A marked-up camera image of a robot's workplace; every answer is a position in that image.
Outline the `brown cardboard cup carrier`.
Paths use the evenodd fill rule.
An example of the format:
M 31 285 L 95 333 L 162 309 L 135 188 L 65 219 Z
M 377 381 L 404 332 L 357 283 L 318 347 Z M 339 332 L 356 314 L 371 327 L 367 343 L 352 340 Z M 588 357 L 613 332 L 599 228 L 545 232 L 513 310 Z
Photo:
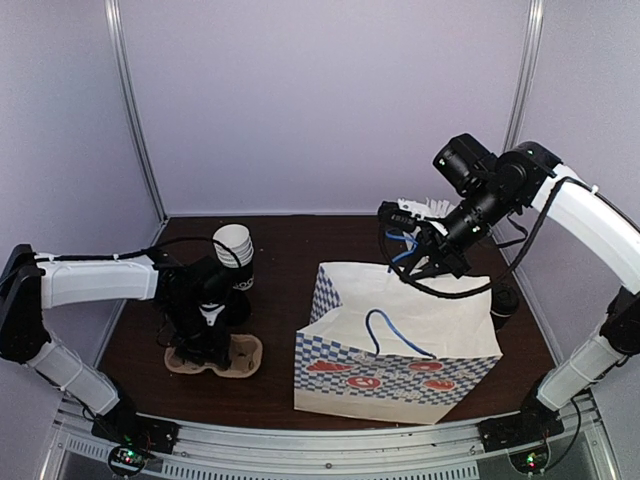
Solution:
M 180 375 L 197 375 L 212 371 L 216 376 L 226 379 L 246 379 L 253 376 L 261 367 L 263 357 L 262 342 L 250 334 L 232 334 L 229 349 L 231 365 L 223 369 L 212 362 L 194 363 L 180 357 L 174 347 L 168 347 L 164 353 L 165 367 Z

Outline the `stack of paper cups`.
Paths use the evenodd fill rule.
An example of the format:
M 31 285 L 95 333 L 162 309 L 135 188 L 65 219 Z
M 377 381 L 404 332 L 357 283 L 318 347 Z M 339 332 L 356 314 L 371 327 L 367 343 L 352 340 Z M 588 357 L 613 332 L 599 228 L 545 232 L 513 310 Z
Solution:
M 249 229 L 242 224 L 227 224 L 212 237 L 221 264 L 234 275 L 233 287 L 248 291 L 254 285 L 254 246 Z

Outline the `blue checkered paper bag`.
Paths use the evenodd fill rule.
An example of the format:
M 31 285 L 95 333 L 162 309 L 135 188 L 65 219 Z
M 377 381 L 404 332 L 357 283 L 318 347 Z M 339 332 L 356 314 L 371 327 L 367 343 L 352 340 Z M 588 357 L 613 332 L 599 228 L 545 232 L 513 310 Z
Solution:
M 432 425 L 458 405 L 502 357 L 488 277 L 422 280 L 436 297 L 383 264 L 319 264 L 309 324 L 295 337 L 298 411 Z

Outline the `black and white paper cup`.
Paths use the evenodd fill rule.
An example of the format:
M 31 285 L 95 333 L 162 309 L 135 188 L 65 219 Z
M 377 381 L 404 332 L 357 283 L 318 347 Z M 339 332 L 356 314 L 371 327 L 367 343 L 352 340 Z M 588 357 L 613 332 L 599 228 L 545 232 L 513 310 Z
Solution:
M 500 331 L 511 318 L 511 314 L 504 314 L 496 311 L 491 311 L 490 314 L 493 327 L 496 332 Z

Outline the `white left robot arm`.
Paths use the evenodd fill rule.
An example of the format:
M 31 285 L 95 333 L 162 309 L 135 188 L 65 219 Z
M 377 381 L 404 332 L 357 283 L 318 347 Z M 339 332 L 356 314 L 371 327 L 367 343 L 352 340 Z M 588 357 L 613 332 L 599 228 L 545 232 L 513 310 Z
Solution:
M 231 364 L 230 335 L 220 316 L 232 291 L 230 270 L 210 257 L 183 265 L 157 249 L 111 256 L 37 254 L 14 248 L 1 278 L 1 357 L 27 365 L 54 386 L 105 416 L 123 444 L 137 442 L 144 424 L 126 396 L 50 333 L 43 313 L 56 307 L 111 300 L 151 301 L 195 363 Z

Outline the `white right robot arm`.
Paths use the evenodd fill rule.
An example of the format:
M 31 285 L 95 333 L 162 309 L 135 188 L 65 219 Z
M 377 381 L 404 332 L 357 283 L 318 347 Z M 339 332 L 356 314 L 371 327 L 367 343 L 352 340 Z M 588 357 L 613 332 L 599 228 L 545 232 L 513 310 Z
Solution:
M 472 135 L 452 138 L 433 161 L 461 196 L 444 217 L 426 205 L 401 200 L 408 224 L 420 229 L 416 252 L 429 260 L 422 277 L 469 269 L 465 252 L 510 214 L 526 208 L 538 218 L 515 260 L 521 262 L 545 220 L 551 219 L 601 259 L 620 280 L 601 327 L 534 390 L 530 405 L 513 419 L 519 440 L 535 440 L 551 424 L 551 413 L 595 383 L 617 363 L 639 352 L 639 228 L 594 186 L 585 184 L 555 154 L 524 142 L 495 155 Z

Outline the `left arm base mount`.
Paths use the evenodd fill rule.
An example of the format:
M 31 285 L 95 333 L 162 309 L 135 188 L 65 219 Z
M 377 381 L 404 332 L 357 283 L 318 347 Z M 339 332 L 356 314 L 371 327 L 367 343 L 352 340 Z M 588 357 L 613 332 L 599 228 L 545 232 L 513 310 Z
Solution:
M 171 454 L 177 442 L 179 425 L 168 420 L 145 417 L 134 402 L 124 397 L 105 414 L 93 418 L 91 434 L 135 451 Z

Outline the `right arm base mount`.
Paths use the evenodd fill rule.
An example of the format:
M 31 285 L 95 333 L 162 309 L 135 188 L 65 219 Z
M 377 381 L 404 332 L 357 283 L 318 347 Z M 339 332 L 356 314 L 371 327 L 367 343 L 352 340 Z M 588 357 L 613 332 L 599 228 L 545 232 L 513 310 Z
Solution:
M 477 428 L 486 452 L 540 442 L 564 432 L 558 411 L 547 408 L 536 398 L 525 399 L 514 414 L 479 422 Z

